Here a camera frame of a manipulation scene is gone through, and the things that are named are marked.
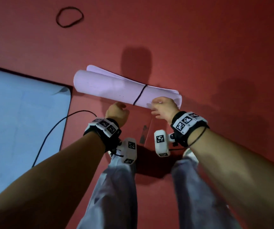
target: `hand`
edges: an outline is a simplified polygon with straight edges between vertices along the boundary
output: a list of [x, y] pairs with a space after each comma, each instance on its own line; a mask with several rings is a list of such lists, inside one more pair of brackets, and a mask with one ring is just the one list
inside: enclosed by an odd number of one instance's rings
[[157, 119], [164, 119], [169, 125], [172, 124], [172, 119], [179, 109], [174, 101], [167, 97], [157, 97], [152, 100], [152, 115], [157, 115]]
[[121, 128], [127, 121], [130, 111], [126, 108], [126, 105], [122, 102], [116, 102], [112, 104], [106, 111], [105, 118], [112, 118], [119, 124]]

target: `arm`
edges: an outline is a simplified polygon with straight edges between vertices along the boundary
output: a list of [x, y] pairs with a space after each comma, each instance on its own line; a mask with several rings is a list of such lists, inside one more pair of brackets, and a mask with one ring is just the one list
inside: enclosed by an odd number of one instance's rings
[[[173, 100], [153, 100], [152, 114], [171, 124], [179, 112]], [[188, 144], [201, 134], [197, 128]], [[274, 227], [274, 164], [207, 129], [191, 149], [226, 201], [251, 227]]]
[[[129, 111], [106, 112], [122, 127]], [[19, 177], [0, 194], [0, 228], [65, 228], [101, 161], [105, 145], [90, 132]]]

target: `pant leg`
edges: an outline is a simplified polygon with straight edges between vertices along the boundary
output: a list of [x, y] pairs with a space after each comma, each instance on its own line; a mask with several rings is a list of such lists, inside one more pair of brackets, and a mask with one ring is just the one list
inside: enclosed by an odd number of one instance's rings
[[171, 174], [175, 186], [181, 229], [241, 228], [226, 203], [215, 196], [197, 173], [191, 158], [177, 161]]
[[112, 156], [99, 177], [77, 229], [136, 229], [135, 173], [135, 164], [124, 164], [119, 157]]

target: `black rubber band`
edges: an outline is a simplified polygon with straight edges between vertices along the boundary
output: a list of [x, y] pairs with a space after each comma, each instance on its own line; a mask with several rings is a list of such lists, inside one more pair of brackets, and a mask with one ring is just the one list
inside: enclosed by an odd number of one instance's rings
[[197, 142], [197, 140], [204, 134], [204, 132], [206, 131], [207, 127], [204, 128], [204, 130], [202, 131], [202, 133], [195, 139], [194, 142], [191, 143], [191, 145], [189, 145], [188, 147], [191, 147], [195, 142]]
[[[66, 10], [66, 9], [75, 9], [75, 10], [79, 11], [79, 12], [81, 13], [81, 15], [82, 15], [81, 18], [78, 19], [78, 20], [76, 20], [76, 21], [74, 21], [73, 23], [71, 23], [71, 24], [69, 24], [69, 25], [66, 25], [66, 26], [61, 25], [61, 24], [59, 23], [59, 17], [60, 17], [60, 15], [62, 14], [62, 12], [63, 12], [64, 10]], [[68, 7], [65, 7], [65, 8], [60, 9], [60, 11], [58, 12], [58, 14], [56, 15], [56, 18], [55, 18], [56, 23], [57, 23], [60, 27], [62, 27], [62, 28], [69, 28], [69, 27], [71, 27], [71, 26], [74, 26], [74, 25], [78, 24], [79, 22], [81, 22], [83, 19], [84, 19], [84, 15], [83, 15], [82, 11], [80, 11], [77, 7], [73, 7], [73, 6], [68, 6]]]
[[134, 101], [133, 105], [135, 105], [137, 100], [139, 100], [139, 98], [140, 98], [141, 94], [143, 93], [143, 90], [146, 88], [146, 86], [147, 86], [147, 84], [144, 85], [143, 89], [141, 90], [141, 92], [140, 92], [139, 96], [137, 97], [137, 99]]

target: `forearm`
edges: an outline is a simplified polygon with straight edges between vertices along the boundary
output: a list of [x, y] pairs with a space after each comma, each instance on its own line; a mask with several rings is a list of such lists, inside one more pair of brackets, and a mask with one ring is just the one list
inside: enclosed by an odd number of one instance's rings
[[[188, 144], [203, 129], [196, 129]], [[274, 219], [273, 163], [209, 129], [191, 148], [208, 176], [239, 214], [247, 218], [260, 215]]]
[[104, 150], [100, 137], [90, 132], [23, 174], [0, 194], [0, 225], [66, 227]]

